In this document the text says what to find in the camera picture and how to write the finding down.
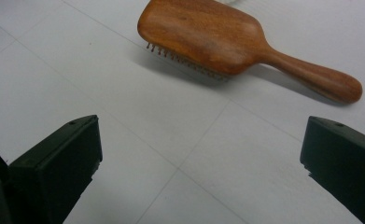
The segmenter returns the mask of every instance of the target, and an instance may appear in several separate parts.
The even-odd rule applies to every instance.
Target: white tile floor
[[[232,4],[285,53],[358,78],[339,106],[256,65],[227,83],[148,52],[148,0],[0,0],[0,154],[99,117],[104,161],[65,223],[359,223],[299,162],[309,116],[365,133],[365,2]]]

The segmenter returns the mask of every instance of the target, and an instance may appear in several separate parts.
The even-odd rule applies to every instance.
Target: wooden handle
[[[274,49],[269,49],[262,60],[336,102],[352,104],[362,95],[362,85],[348,74],[304,62]]]

